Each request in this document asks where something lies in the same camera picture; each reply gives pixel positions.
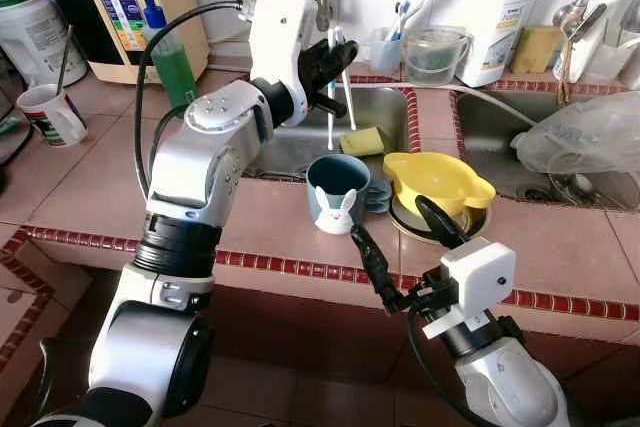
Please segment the stainless steel sink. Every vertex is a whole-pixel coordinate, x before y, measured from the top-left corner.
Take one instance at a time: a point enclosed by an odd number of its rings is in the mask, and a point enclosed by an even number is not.
[[[385,154],[407,152],[407,99],[395,89],[352,88],[358,129],[378,127]],[[336,99],[345,102],[344,91],[338,89]],[[327,114],[314,109],[300,124],[275,130],[273,140],[245,171],[249,177],[268,179],[304,179],[307,167],[316,158],[340,152],[340,136],[351,132],[348,116],[335,119],[334,150],[327,149]],[[382,177],[384,155],[371,155],[362,160],[374,177]]]
[[[535,121],[541,121],[557,111],[555,95],[552,93],[505,91],[491,95]],[[574,101],[589,98],[572,97]],[[529,130],[529,126],[499,107],[477,97],[463,95],[458,101],[458,117],[467,162],[480,176],[491,182],[499,193],[530,201],[623,208],[615,203],[612,205],[611,202],[574,198],[569,200],[567,193],[558,188],[555,178],[552,182],[545,174],[527,170],[518,161],[516,151],[509,144],[516,134]],[[615,185],[616,195],[619,194],[624,199],[624,208],[633,209],[637,206],[640,193],[636,181],[630,175],[605,173],[597,176],[596,180]]]

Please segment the yellow bowl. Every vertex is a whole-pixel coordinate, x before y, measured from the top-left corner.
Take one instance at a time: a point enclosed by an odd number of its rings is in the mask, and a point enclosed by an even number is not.
[[[433,200],[449,217],[466,207],[486,209],[496,189],[467,164],[437,152],[394,153],[384,157],[384,171],[393,177],[393,189],[402,205],[420,215],[418,195]]]

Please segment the plate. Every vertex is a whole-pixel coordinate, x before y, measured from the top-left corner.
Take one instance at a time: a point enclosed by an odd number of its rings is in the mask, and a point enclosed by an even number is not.
[[[398,197],[394,197],[391,201],[389,215],[393,224],[408,236],[421,242],[440,244],[429,229],[427,222],[421,216],[417,216],[405,208]],[[453,220],[462,227],[469,237],[473,237],[480,234],[489,223],[489,209],[467,207]]]

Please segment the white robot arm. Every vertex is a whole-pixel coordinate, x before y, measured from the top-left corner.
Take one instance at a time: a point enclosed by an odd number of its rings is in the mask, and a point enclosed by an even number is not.
[[[429,228],[450,250],[441,266],[423,274],[408,295],[396,289],[387,261],[369,233],[351,231],[374,289],[390,314],[409,309],[409,340],[421,368],[438,392],[466,420],[482,427],[569,427],[562,387],[522,344],[510,317],[495,319],[488,310],[512,290],[515,252],[482,237],[469,239],[434,202],[424,196],[416,206]],[[456,359],[467,405],[451,397],[420,351],[416,320],[422,332],[440,337]]]
[[[250,81],[195,100],[155,157],[144,235],[94,345],[89,391],[33,425],[153,426],[197,402],[213,341],[197,313],[209,301],[242,172],[274,128],[299,123],[310,105],[346,113],[317,91],[353,61],[357,45],[329,51],[324,40],[302,50],[310,14],[305,0],[255,0]]]

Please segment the blue mug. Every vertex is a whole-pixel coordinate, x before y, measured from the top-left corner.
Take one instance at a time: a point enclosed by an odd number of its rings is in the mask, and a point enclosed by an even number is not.
[[[367,165],[351,155],[325,155],[307,169],[311,218],[327,233],[348,233],[365,211],[387,212],[391,197],[391,186],[373,179]]]

